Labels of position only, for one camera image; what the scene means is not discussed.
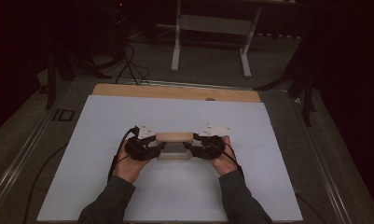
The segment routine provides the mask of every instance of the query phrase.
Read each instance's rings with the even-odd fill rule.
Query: dark sleeve
[[[222,191],[222,204],[229,223],[272,223],[268,214],[245,186],[244,179],[239,171],[220,176],[219,183]]]
[[[78,223],[122,223],[134,190],[133,184],[114,175],[96,201],[82,210]]]

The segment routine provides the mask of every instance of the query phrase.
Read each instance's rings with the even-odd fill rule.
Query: gray carpet
[[[173,46],[166,41],[156,43],[131,42],[135,48],[133,62],[149,68],[147,79],[151,84],[160,82],[186,83],[193,85],[213,85],[227,88],[252,89],[279,77],[285,69],[297,40],[258,37],[254,40],[248,56],[253,78],[242,76],[242,66],[238,50],[233,48],[197,48],[193,44],[182,46],[180,70],[170,71]],[[118,67],[106,71],[117,76]],[[131,74],[127,71],[120,82],[130,83]],[[64,97],[58,99],[56,108],[75,110],[71,122],[51,121],[42,133],[35,149],[22,170],[14,187],[0,207],[0,223],[21,223],[27,206],[29,191],[35,175],[45,160],[70,139],[77,118],[85,100],[96,83],[103,82],[93,77],[79,75],[71,84]],[[309,202],[326,223],[339,223],[333,204],[328,197],[328,189],[320,175],[320,168],[314,154],[314,144],[325,158],[328,170],[336,183],[341,199],[350,215],[352,223],[374,223],[374,202],[367,193],[361,177],[355,170],[347,148],[329,117],[319,92],[315,92],[313,103],[316,112],[311,113],[312,127],[306,128],[300,121],[298,105],[281,91],[260,92],[268,109],[270,121],[275,131],[291,182],[307,202]],[[36,94],[0,129],[0,178],[15,154],[22,147],[35,124],[46,115],[43,109],[45,96]],[[41,204],[56,169],[62,158],[62,151],[49,162],[38,179],[30,206],[28,223],[35,223]],[[298,200],[304,220],[299,223],[322,223],[312,209]]]

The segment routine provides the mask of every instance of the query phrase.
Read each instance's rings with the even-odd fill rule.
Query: right hand
[[[225,152],[228,153],[228,155],[230,155],[231,158],[236,160],[236,156],[233,150],[230,148],[229,136],[223,136],[222,140],[225,142]],[[237,170],[237,165],[223,153],[218,158],[210,160],[210,163],[213,165],[213,167],[220,175],[225,175],[227,173]]]

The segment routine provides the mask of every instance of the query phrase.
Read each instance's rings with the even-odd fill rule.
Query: dark background
[[[173,23],[175,8],[175,1],[154,2],[130,7],[152,36],[156,22]],[[80,27],[73,1],[0,1],[0,126],[38,90],[48,36],[89,47]],[[296,55],[319,74],[314,85],[374,198],[374,0],[327,1],[302,41]]]

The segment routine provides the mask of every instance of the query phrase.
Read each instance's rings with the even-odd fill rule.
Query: left hand
[[[128,156],[128,153],[126,153],[125,151],[125,146],[127,142],[128,141],[125,141],[123,143],[122,149],[120,150],[118,154],[118,160]],[[141,170],[143,170],[144,166],[149,162],[150,161],[135,161],[131,157],[127,157],[117,163],[114,169],[114,175],[117,175],[120,178],[133,184],[134,181],[136,181]]]

